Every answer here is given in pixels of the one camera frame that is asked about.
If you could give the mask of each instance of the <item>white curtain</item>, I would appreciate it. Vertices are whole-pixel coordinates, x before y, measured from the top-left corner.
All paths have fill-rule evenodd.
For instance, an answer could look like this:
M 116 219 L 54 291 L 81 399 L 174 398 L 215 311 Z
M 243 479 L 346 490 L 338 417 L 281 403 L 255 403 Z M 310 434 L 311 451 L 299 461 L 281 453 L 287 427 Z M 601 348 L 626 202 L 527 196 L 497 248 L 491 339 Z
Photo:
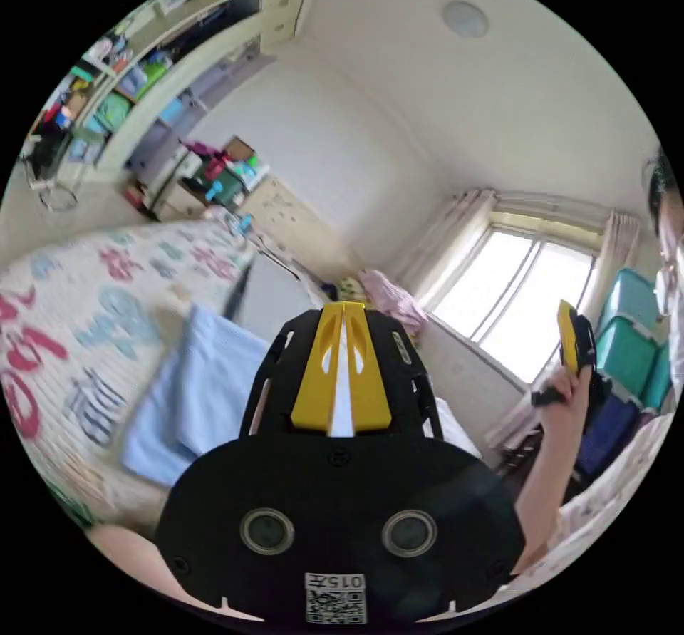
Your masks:
M 611 212 L 603 234 L 601 253 L 596 260 L 594 282 L 579 308 L 580 314 L 591 322 L 594 331 L 598 331 L 597 325 L 603 311 L 603 303 L 610 293 L 616 273 L 619 269 L 632 267 L 634 264 L 640 230 L 641 223 L 636 217 L 614 210 Z M 557 361 L 557 358 L 554 358 L 544 368 L 530 392 L 485 434 L 484 440 L 488 447 L 499 452 L 514 450 L 538 426 L 539 415 L 532 407 L 530 395 L 532 391 L 539 390 Z
M 637 217 L 611 212 L 603 234 L 601 254 L 596 262 L 594 285 L 587 291 L 579 309 L 579 312 L 591 322 L 594 331 L 598 331 L 603 303 L 611 291 L 615 275 L 623 267 L 634 266 L 640 232 L 641 221 Z
M 485 233 L 496 202 L 491 190 L 469 190 L 454 196 L 390 268 L 396 282 L 416 299 L 427 301 L 464 248 Z

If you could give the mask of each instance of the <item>light blue towel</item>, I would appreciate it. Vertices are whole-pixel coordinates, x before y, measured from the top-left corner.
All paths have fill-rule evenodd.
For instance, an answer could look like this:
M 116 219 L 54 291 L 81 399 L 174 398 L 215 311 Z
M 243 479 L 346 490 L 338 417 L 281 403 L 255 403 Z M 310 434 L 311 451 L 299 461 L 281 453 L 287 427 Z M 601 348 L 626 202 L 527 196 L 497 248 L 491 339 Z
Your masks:
M 180 345 L 140 402 L 122 464 L 171 487 L 199 456 L 237 438 L 268 348 L 228 319 L 193 306 Z

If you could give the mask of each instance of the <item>bed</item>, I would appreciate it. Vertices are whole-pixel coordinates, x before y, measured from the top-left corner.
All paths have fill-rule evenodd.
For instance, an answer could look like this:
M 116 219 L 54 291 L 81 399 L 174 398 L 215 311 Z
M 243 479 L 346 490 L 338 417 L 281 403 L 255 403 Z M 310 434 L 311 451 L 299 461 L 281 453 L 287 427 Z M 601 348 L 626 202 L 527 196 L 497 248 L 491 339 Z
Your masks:
M 76 520 L 154 529 L 167 490 L 120 464 L 127 424 L 192 303 L 223 314 L 236 296 L 233 320 L 267 341 L 327 301 L 303 272 L 219 220 L 92 234 L 0 274 L 6 401 L 31 462 Z M 438 406 L 447 439 L 477 454 Z

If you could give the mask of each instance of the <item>ceiling light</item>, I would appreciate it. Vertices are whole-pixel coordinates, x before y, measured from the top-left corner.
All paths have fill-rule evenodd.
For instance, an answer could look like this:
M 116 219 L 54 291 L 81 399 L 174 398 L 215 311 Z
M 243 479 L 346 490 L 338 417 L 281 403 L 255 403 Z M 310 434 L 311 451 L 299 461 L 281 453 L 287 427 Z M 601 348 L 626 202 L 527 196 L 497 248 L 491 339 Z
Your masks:
M 480 38 L 487 33 L 487 16 L 476 6 L 464 1 L 450 1 L 442 10 L 442 17 L 451 31 L 465 38 Z

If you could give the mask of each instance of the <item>floor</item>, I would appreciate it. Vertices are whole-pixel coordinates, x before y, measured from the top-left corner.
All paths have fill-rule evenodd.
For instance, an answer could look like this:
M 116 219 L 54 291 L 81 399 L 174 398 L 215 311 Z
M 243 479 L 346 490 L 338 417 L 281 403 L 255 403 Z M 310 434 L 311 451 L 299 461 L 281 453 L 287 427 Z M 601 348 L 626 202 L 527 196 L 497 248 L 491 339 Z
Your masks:
M 16 165 L 0 204 L 0 272 L 36 248 L 97 229 L 147 221 L 117 190 L 101 185 L 82 187 L 78 205 L 70 212 L 49 212 L 29 188 L 23 165 Z

